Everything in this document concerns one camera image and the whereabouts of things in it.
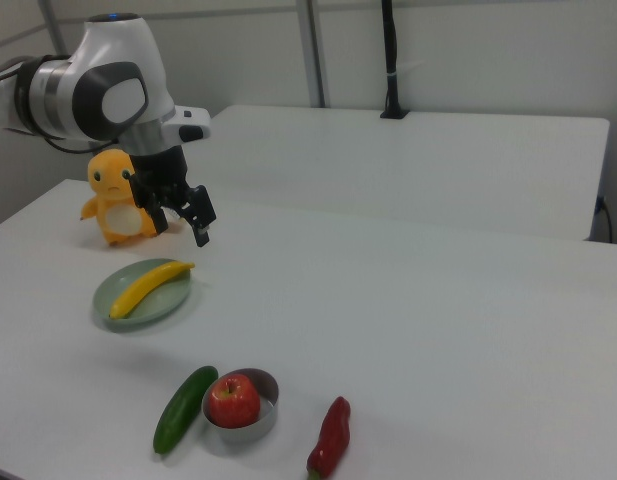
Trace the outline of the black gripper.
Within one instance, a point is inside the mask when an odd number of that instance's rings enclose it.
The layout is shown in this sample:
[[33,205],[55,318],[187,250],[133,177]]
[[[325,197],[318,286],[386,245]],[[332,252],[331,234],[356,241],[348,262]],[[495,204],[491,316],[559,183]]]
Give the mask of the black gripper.
[[130,160],[134,173],[129,184],[135,205],[147,213],[156,233],[167,230],[162,207],[181,209],[180,215],[191,227],[196,245],[205,246],[216,213],[205,186],[188,186],[183,148],[174,146],[152,155],[131,155]]

